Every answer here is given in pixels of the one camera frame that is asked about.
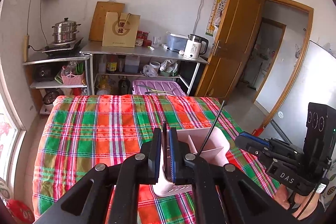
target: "wooden door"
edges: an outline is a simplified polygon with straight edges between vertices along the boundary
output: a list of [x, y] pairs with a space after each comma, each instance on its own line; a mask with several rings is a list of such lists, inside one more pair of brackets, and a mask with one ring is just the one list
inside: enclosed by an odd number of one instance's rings
[[227, 0], [209, 65], [195, 96], [227, 100], [249, 58], [265, 0]]

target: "giraffe poster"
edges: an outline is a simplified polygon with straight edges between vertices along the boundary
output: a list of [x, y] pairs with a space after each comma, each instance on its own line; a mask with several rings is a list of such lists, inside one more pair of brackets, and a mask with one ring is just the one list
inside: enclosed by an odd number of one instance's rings
[[221, 12], [224, 10], [226, 0], [214, 0], [212, 10], [205, 34], [213, 37], [213, 31], [215, 30], [215, 20], [221, 16]]

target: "silver bolt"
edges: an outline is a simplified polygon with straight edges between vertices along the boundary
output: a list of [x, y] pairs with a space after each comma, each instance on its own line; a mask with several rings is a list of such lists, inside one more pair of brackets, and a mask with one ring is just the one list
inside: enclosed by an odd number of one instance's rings
[[138, 153], [135, 155], [136, 160], [143, 160], [145, 157], [146, 157], [145, 154], [142, 153]]
[[236, 167], [233, 164], [226, 164], [225, 170], [228, 172], [233, 172], [234, 170], [236, 170]]
[[194, 160], [196, 158], [196, 156], [194, 154], [187, 154], [184, 156], [186, 160]]
[[97, 164], [94, 168], [96, 171], [103, 171], [105, 169], [105, 164]]

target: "bag handle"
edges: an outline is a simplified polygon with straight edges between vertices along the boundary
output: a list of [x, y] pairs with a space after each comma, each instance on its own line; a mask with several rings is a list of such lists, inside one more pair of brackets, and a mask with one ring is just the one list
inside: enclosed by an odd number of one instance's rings
[[[126, 20], [125, 20], [125, 26], [127, 24], [127, 22], [129, 21], [129, 18], [131, 17], [131, 13], [128, 13]], [[121, 13], [118, 13], [118, 27], [120, 26], [120, 17], [121, 17]]]

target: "white kettle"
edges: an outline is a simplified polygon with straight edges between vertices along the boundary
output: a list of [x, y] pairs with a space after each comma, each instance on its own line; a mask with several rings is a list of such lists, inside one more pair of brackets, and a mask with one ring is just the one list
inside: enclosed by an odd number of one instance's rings
[[[197, 35], [191, 34], [188, 36], [189, 40], [187, 41], [187, 45], [184, 50], [184, 57], [191, 59], [191, 60], [197, 60], [200, 56], [200, 54], [205, 54], [208, 49], [209, 40], [204, 37], [199, 37]], [[205, 48], [203, 52], [201, 51], [202, 42], [205, 42]]]

